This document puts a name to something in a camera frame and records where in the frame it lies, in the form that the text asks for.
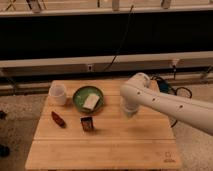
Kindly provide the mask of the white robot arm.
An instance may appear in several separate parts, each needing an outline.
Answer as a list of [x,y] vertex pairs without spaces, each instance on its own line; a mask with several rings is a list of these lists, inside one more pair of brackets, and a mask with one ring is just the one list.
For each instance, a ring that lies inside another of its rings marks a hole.
[[128,117],[146,106],[213,136],[213,103],[157,92],[149,88],[150,83],[148,75],[137,73],[121,86],[122,108]]

